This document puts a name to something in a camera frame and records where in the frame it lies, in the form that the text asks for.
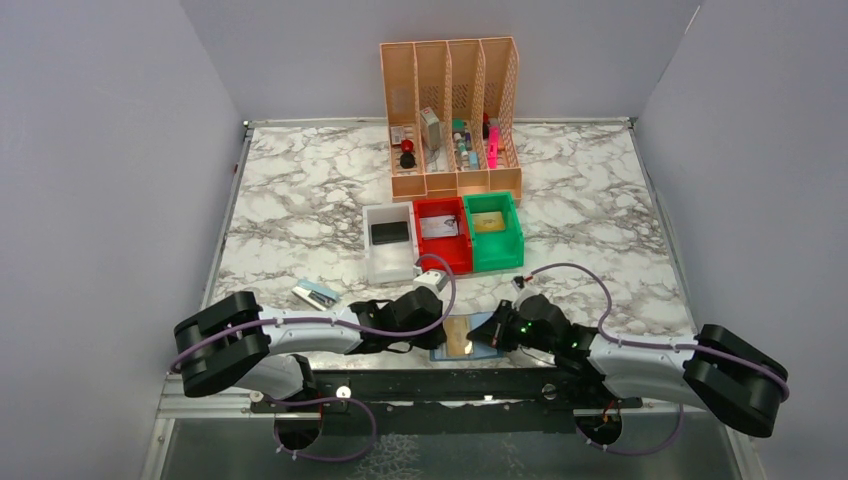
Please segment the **gold VIP card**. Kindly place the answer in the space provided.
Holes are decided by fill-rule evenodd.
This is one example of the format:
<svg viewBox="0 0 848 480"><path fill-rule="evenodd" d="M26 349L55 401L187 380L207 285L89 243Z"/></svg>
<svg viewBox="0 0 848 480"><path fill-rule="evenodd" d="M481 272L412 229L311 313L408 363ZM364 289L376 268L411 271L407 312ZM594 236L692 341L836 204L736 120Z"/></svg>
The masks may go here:
<svg viewBox="0 0 848 480"><path fill-rule="evenodd" d="M473 351L473 342L467 338L471 331L469 316L452 316L444 322L446 333L445 356L447 358L461 358L470 356Z"/></svg>

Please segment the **blue leather card holder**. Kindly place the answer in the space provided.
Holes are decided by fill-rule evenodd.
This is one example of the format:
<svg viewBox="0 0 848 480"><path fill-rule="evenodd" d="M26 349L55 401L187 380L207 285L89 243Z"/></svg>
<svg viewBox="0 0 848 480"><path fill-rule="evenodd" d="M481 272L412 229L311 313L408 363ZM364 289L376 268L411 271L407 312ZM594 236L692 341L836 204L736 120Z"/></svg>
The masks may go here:
<svg viewBox="0 0 848 480"><path fill-rule="evenodd" d="M456 315L456 316L469 316L471 321L471 331L475 328L481 326L486 320L491 317L491 312L481 312L470 315ZM484 342L472 341L474 351L470 356L461 357L461 358L447 358L445 356L445 343L440 345L436 350L430 352L430 360L434 362L452 362L452 361L482 361L488 359L496 359L501 358L503 353L492 348L488 344Z"/></svg>

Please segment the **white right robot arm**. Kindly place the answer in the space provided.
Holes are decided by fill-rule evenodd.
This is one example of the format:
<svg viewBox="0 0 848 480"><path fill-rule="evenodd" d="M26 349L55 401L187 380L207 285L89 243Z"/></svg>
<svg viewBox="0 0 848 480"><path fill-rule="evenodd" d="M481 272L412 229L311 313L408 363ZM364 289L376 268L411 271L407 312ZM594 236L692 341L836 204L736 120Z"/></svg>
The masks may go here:
<svg viewBox="0 0 848 480"><path fill-rule="evenodd" d="M737 431L768 438L785 399L787 370L720 325L666 343L609 340L596 327L571 323L536 294L518 303L502 301L466 337L502 352L526 347L552 355L592 407L612 398L663 400L707 410Z"/></svg>

